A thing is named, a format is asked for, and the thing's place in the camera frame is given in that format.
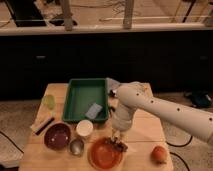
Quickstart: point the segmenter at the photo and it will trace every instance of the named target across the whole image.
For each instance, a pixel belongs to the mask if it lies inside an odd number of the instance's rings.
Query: brown bowl
[[[70,142],[70,128],[63,123],[52,125],[44,136],[44,144],[53,150],[61,150]]]

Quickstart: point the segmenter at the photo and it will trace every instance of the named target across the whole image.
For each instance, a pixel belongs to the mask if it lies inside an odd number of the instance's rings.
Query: bowl
[[[44,136],[44,144],[53,150],[61,150],[70,142],[70,128],[64,123],[52,125]]]
[[[89,163],[96,170],[111,170],[121,162],[122,158],[123,153],[115,149],[107,137],[96,140],[88,151]]]

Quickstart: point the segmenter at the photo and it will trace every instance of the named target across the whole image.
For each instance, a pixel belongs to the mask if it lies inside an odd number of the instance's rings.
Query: black cabinet
[[[0,37],[0,98],[41,98],[48,83],[79,77],[212,89],[212,39],[212,31]]]

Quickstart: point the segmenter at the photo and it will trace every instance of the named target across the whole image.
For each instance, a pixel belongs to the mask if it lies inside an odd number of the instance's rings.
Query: white cup
[[[77,134],[84,138],[87,139],[90,137],[90,135],[93,132],[93,123],[89,120],[82,120],[77,124],[76,127],[76,132]]]

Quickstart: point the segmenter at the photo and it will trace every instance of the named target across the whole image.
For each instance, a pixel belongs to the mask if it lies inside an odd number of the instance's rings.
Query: blue sponge
[[[89,119],[95,119],[101,110],[102,110],[102,106],[96,103],[93,103],[85,115]]]

